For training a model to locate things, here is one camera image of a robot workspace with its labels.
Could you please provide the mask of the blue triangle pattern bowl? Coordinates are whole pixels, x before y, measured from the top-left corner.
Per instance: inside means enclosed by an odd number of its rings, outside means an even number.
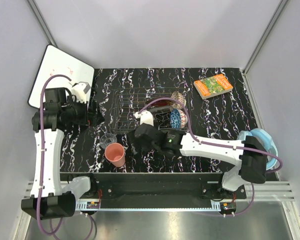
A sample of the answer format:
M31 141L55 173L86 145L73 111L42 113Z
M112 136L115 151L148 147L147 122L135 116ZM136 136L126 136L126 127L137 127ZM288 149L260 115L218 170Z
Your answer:
M170 125L173 129L181 129L188 123L188 118L183 110L174 108L170 112Z

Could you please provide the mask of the red floral plate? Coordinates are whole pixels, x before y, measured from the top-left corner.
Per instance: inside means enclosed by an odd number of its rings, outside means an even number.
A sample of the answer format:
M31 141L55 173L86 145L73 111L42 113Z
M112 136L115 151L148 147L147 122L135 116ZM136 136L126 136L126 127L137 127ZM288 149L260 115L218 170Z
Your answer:
M147 104L151 103L154 100L158 100L158 99L159 99L159 97L155 97L155 98L149 99L147 101ZM171 100L161 99L161 100L158 100L158 101L152 103L151 106L153 106L153 107L172 106L174 103L175 102L171 101Z

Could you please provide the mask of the red white patterned bowl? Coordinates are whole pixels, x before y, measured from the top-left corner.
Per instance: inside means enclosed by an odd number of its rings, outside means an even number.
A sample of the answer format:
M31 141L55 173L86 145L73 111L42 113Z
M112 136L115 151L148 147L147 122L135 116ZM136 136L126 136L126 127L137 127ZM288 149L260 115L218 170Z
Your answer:
M186 105L185 97L178 91L174 91L171 95L171 98L179 101L184 106ZM174 102L174 104L172 105L173 108L178 109L178 110L181 110L183 108L179 103L177 103L175 101L173 101L173 102Z

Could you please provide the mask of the clear glass plate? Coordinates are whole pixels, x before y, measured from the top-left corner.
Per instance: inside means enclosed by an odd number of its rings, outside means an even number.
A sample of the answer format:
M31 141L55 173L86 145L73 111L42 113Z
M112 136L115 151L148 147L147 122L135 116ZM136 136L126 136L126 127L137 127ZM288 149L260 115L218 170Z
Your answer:
M171 129L170 114L174 108L172 106L155 106L147 110L153 116L154 127L160 131L167 132Z

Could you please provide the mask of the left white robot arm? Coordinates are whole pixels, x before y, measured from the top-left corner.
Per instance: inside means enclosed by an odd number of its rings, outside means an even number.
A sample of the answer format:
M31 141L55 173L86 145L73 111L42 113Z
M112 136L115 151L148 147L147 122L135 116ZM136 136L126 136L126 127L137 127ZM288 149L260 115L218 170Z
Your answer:
M60 179L65 132L72 125L96 127L104 122L98 102L89 103L90 94L90 85L81 82L71 89L47 88L39 98L39 109L31 120L36 143L34 181L30 197L21 201L21 209L35 219L71 217L80 197L93 198L98 193L91 176L75 177L66 186Z

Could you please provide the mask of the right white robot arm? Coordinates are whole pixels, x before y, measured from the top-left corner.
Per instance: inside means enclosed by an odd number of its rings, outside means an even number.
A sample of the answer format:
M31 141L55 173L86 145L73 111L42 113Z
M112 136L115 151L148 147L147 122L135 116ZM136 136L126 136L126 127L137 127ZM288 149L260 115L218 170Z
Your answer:
M263 129L241 131L237 140L221 140L194 135L191 131L167 132L143 123L128 133L135 154L154 150L166 157L204 157L233 165L217 185L218 195L229 198L246 183L263 184L266 174L281 163L274 142Z

